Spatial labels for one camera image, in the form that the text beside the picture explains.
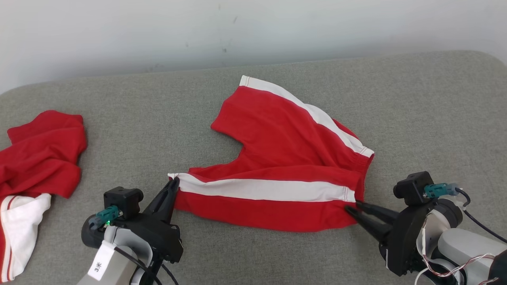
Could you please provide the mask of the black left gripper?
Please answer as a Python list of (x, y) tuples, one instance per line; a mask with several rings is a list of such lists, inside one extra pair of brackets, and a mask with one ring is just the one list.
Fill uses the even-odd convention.
[(148, 253), (152, 255), (151, 260), (146, 262), (142, 262), (139, 257), (127, 257), (137, 265), (137, 274), (141, 275), (137, 280), (140, 285), (161, 285), (157, 276), (160, 269), (170, 276), (175, 285), (179, 284), (165, 265), (165, 262), (178, 263), (183, 254), (179, 227), (170, 225), (179, 184), (177, 177), (170, 178), (143, 213), (130, 220), (119, 221), (121, 229), (130, 230), (147, 243)]

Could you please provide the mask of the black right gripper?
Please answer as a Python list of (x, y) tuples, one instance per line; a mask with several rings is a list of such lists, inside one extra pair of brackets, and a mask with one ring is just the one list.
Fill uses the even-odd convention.
[(375, 240), (385, 242), (388, 235), (386, 267), (397, 276), (405, 275), (410, 269), (412, 255), (416, 251), (418, 235), (427, 215), (433, 210), (433, 202), (408, 206), (400, 213), (361, 201), (356, 202), (356, 207), (382, 222), (393, 222), (391, 229), (390, 225), (373, 220), (352, 206), (345, 206), (346, 212)]

